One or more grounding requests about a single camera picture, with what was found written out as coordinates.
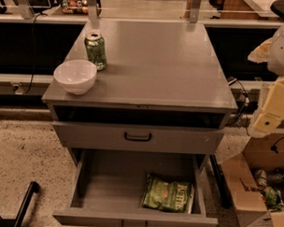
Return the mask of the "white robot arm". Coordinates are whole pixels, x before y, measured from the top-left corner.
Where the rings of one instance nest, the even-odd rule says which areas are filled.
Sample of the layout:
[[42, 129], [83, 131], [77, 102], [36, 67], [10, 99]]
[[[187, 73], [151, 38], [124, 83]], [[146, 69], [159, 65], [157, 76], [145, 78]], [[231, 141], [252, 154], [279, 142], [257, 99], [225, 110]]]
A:
[[264, 137], [284, 121], [284, 22], [248, 59], [256, 64], [267, 62], [268, 69], [277, 75], [276, 81], [262, 86], [260, 102], [248, 128], [251, 137]]

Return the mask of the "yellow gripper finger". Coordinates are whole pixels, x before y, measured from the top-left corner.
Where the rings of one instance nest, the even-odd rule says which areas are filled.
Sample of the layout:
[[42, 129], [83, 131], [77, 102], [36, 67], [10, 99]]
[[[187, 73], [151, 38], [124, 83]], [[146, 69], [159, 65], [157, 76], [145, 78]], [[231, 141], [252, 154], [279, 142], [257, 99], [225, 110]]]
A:
[[266, 39], [260, 46], [255, 48], [249, 55], [248, 60], [255, 64], [266, 63], [268, 61], [268, 54], [271, 48], [273, 38]]
[[264, 83], [260, 91], [258, 108], [254, 112], [252, 130], [256, 134], [273, 133], [284, 121], [284, 77], [273, 83]]

